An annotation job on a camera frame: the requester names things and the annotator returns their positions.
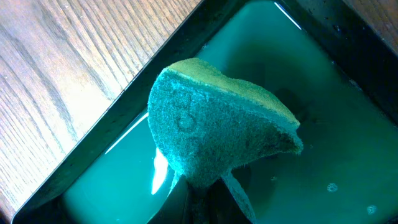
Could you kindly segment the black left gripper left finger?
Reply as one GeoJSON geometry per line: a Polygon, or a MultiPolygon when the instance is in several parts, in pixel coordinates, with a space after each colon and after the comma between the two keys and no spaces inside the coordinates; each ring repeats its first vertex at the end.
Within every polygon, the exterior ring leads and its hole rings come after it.
{"type": "Polygon", "coordinates": [[[189,224],[190,223],[190,188],[184,176],[167,197],[160,210],[147,224],[189,224]]]}

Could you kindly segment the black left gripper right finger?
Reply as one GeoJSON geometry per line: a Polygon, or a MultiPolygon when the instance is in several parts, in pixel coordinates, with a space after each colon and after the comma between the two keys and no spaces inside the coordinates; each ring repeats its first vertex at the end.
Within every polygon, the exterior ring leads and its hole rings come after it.
{"type": "Polygon", "coordinates": [[[241,184],[228,172],[216,184],[215,208],[218,223],[256,224],[254,209],[241,184]]]}

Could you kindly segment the green scrub sponge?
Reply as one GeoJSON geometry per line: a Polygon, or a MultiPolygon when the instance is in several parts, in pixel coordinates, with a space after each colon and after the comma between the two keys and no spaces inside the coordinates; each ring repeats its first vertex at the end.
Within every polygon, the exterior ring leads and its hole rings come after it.
{"type": "Polygon", "coordinates": [[[276,96],[199,58],[164,68],[147,110],[156,146],[198,189],[262,157],[303,150],[300,123],[276,96]]]}

